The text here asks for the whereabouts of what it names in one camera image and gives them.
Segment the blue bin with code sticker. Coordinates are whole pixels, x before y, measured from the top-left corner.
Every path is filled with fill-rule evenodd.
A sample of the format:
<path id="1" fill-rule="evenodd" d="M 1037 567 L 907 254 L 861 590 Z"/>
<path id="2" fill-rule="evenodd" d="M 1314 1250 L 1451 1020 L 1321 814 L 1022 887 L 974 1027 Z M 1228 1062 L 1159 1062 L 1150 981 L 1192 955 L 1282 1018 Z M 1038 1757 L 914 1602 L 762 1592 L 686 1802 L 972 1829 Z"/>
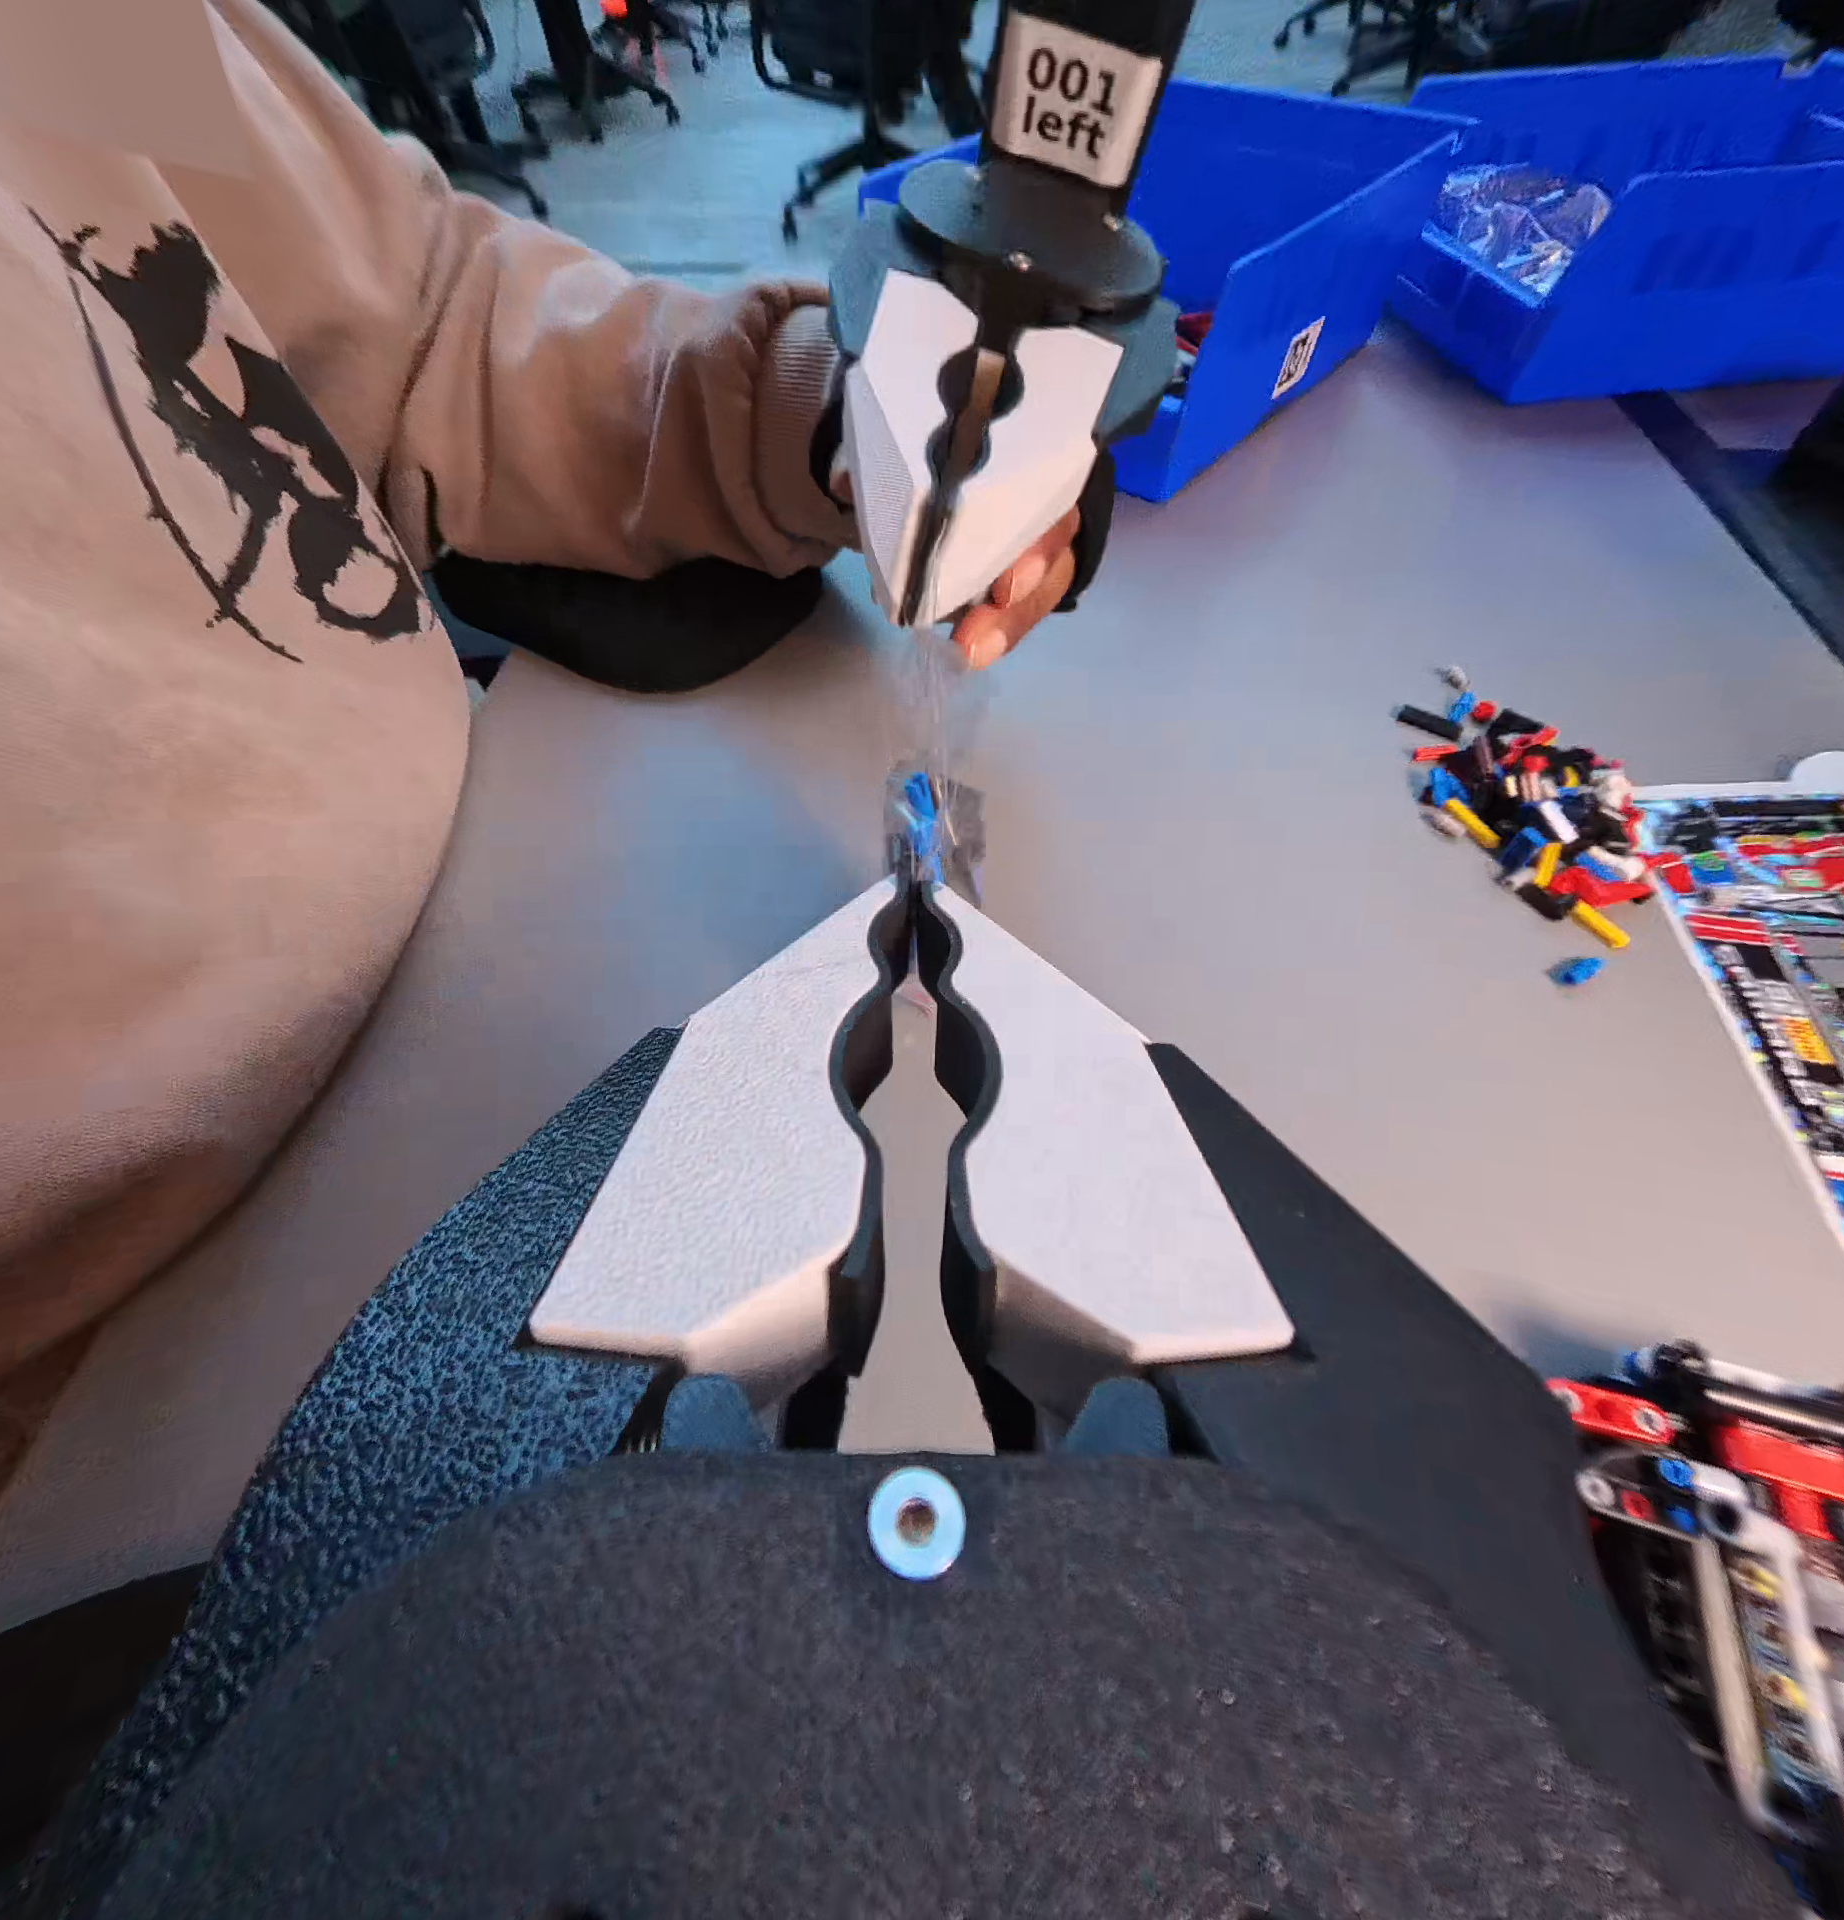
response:
<path id="1" fill-rule="evenodd" d="M 1173 79 L 1128 212 L 1162 295 L 1205 317 L 1192 368 L 1115 451 L 1162 503 L 1360 352 L 1472 119 Z"/>

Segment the person's left forearm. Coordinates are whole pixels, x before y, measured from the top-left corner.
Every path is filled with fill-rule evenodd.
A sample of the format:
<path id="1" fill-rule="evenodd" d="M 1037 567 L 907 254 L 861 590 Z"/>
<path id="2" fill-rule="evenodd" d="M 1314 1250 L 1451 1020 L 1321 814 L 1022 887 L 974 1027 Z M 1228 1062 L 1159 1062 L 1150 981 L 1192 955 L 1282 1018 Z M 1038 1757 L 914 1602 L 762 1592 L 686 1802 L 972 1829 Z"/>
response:
<path id="1" fill-rule="evenodd" d="M 817 285 L 633 274 L 450 188 L 409 140 L 383 149 L 391 210 L 427 243 L 380 468 L 418 562 L 783 578 L 858 543 L 831 482 L 842 357 Z"/>

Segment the blue plastic bin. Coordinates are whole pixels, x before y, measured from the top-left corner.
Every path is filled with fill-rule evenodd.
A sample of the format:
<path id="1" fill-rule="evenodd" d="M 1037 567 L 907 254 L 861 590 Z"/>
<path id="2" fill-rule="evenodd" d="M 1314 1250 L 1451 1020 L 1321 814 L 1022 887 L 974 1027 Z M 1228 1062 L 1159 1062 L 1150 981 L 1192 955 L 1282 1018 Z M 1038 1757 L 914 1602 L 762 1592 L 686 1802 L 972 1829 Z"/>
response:
<path id="1" fill-rule="evenodd" d="M 1611 196 L 1642 177 L 1844 159 L 1844 52 L 1534 67 L 1425 79 L 1412 105 L 1467 121 L 1462 165 L 1528 165 Z"/>
<path id="2" fill-rule="evenodd" d="M 1426 230 L 1390 309 L 1511 405 L 1844 376 L 1844 159 L 1637 178 L 1542 298 Z"/>

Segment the person's left hand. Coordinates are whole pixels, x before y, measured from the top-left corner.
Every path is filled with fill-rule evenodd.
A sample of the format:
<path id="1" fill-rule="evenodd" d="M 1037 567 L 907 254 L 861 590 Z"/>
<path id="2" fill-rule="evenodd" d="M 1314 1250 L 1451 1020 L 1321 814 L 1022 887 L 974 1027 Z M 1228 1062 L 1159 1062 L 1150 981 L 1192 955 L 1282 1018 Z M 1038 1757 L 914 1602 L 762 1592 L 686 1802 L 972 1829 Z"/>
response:
<path id="1" fill-rule="evenodd" d="M 957 615 L 950 640 L 967 670 L 992 668 L 1060 612 L 1072 590 L 1080 529 L 1080 510 L 1068 510 Z"/>

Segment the person's beige sweatshirt torso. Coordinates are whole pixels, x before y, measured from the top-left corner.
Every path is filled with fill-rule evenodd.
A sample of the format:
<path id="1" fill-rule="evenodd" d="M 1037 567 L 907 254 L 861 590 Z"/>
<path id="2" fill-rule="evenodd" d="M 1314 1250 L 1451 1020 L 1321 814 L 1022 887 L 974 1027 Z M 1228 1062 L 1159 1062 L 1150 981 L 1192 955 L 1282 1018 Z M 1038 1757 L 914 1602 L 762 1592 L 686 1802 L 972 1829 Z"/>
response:
<path id="1" fill-rule="evenodd" d="M 0 111 L 0 1494 L 340 1062 L 468 742 L 380 480 L 383 147 L 434 159 L 264 5 L 204 21 L 244 178 Z"/>

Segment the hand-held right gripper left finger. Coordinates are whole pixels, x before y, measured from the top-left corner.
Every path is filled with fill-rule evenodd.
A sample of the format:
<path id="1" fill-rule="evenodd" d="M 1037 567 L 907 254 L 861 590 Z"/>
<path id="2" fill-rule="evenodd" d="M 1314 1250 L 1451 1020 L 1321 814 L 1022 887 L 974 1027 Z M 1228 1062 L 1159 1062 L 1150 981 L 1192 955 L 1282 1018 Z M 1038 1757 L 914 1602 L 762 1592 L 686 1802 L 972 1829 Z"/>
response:
<path id="1" fill-rule="evenodd" d="M 886 1293 L 884 1162 L 912 901 L 881 878 L 678 1030 L 551 1280 L 535 1347 L 735 1380 L 835 1449 Z"/>

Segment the crumpled clear plastic bags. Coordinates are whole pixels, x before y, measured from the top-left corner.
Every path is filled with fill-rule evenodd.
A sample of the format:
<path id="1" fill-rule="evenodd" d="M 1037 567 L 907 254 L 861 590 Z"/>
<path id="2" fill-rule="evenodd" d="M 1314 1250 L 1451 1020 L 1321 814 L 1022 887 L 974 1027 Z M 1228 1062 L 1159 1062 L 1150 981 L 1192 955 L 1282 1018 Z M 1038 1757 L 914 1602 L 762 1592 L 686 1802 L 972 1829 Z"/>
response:
<path id="1" fill-rule="evenodd" d="M 1429 228 L 1461 254 L 1549 298 L 1612 212 L 1606 188 L 1524 164 L 1443 178 Z"/>

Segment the black office chair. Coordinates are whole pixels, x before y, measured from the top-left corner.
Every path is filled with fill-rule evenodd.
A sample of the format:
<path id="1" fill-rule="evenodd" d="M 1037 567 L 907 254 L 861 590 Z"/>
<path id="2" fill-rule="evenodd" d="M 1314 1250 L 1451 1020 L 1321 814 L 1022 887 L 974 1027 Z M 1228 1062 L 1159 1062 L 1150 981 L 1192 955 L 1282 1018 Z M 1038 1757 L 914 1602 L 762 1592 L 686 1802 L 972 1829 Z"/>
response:
<path id="1" fill-rule="evenodd" d="M 477 100 L 496 46 L 481 5 L 298 3 L 276 5 L 315 57 L 383 134 L 409 136 L 450 183 L 494 190 L 535 222 L 551 214 L 526 177 L 545 156 L 538 136 L 494 140 Z"/>
<path id="2" fill-rule="evenodd" d="M 914 156 L 897 128 L 928 98 L 948 138 L 982 127 L 982 82 L 967 58 L 978 3 L 754 3 L 749 49 L 771 93 L 857 117 L 846 144 L 805 162 L 782 210 L 782 237 L 833 185 Z"/>

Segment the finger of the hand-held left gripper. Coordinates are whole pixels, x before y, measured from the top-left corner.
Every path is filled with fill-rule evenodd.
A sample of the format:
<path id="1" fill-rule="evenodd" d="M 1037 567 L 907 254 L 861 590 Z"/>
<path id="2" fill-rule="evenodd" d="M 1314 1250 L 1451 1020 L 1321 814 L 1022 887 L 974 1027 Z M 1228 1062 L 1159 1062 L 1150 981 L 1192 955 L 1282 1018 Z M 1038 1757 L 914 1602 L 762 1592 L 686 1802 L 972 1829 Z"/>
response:
<path id="1" fill-rule="evenodd" d="M 1125 350 L 1089 331 L 1026 331 L 1022 392 L 993 419 L 972 472 L 945 498 L 934 545 L 934 622 L 974 602 L 1078 501 Z"/>
<path id="2" fill-rule="evenodd" d="M 897 625 L 936 617 L 946 469 L 971 376 L 972 310 L 939 280 L 886 273 L 846 370 L 843 460 L 873 594 Z"/>

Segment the partly built lego car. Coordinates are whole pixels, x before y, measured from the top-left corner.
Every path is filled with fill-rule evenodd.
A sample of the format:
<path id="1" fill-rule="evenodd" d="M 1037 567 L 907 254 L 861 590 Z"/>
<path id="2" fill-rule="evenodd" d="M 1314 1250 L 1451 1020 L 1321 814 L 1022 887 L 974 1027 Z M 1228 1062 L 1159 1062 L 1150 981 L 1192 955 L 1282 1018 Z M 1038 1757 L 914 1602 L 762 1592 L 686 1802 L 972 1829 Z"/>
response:
<path id="1" fill-rule="evenodd" d="M 1844 1915 L 1844 1385 L 1662 1341 L 1547 1386 L 1655 1694 L 1805 1908 Z"/>

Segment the pile of colourful lego pieces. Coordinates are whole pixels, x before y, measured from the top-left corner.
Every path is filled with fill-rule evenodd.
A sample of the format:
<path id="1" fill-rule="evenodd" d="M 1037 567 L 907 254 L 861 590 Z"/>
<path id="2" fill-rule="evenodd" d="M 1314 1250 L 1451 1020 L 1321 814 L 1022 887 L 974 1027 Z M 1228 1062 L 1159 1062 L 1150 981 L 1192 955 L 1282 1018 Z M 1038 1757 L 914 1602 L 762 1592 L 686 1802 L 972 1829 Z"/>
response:
<path id="1" fill-rule="evenodd" d="M 1459 666 L 1436 673 L 1436 704 L 1390 705 L 1390 724 L 1408 738 L 1420 818 L 1474 848 L 1505 899 L 1584 943 L 1549 967 L 1550 984 L 1574 993 L 1606 973 L 1629 948 L 1628 916 L 1654 899 L 1625 765 L 1490 699 Z"/>

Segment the small clear plastic bag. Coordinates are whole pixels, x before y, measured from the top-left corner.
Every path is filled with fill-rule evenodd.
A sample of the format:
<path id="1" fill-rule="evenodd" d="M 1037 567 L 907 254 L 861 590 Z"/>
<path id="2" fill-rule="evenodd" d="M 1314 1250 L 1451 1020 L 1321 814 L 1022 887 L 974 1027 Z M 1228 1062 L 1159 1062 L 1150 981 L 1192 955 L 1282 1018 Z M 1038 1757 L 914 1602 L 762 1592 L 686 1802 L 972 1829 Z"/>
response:
<path id="1" fill-rule="evenodd" d="M 900 630 L 889 659 L 886 863 L 978 906 L 987 817 L 978 757 L 989 692 L 948 625 Z"/>

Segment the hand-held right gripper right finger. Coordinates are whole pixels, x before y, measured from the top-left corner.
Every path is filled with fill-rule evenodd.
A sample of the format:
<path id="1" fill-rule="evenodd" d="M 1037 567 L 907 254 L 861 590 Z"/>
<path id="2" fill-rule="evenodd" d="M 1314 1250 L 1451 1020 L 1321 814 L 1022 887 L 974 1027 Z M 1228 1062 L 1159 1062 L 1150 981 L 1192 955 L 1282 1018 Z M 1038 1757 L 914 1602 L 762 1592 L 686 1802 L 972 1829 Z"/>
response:
<path id="1" fill-rule="evenodd" d="M 937 1290 L 998 1449 L 1072 1428 L 1102 1380 L 1293 1352 L 1293 1321 L 1135 1025 L 929 886 L 921 981 L 960 1116 Z"/>

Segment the holographic sticker sheet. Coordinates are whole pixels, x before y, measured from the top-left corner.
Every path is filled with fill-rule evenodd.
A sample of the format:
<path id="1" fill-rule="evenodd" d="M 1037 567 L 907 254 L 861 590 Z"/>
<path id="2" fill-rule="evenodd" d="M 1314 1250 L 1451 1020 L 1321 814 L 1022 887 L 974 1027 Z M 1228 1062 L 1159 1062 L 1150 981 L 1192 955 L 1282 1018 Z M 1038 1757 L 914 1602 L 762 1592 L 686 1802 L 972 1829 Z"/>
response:
<path id="1" fill-rule="evenodd" d="M 1844 1246 L 1844 796 L 1682 782 L 1638 803 L 1677 943 Z"/>

